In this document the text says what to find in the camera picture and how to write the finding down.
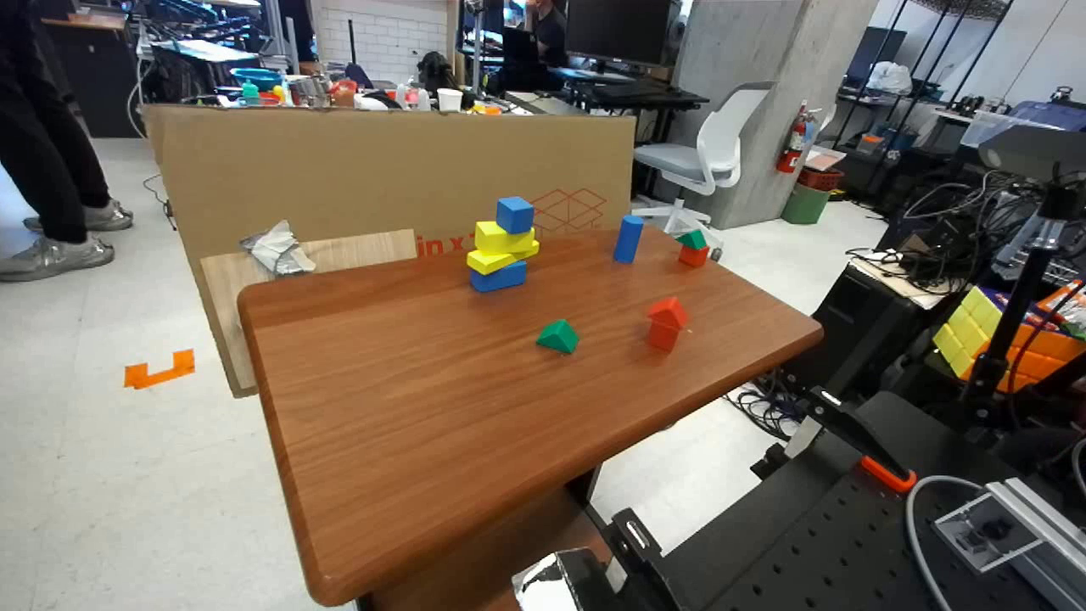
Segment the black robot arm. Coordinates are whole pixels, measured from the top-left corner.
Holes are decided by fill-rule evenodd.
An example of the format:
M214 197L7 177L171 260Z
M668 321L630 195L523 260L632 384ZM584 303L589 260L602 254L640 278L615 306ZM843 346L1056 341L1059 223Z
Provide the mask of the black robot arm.
M1059 249L1062 229L1077 209L1077 199L1079 195L1073 182L1044 186L1044 208L1027 223L1022 272L1010 291L1010 303L998 306L996 334L975 349L975 359L963 375L962 394L951 402L951 412L988 412L998 402L998 384L1010 377L1011 341L1018 326L1029 320L1033 297L1044 284L1044 275ZM890 450L890 446L869 424L861 424L851 412L835 404L818 386L809 392L809 402L809 418L850 440L875 480L899 490L913 484L913 471Z

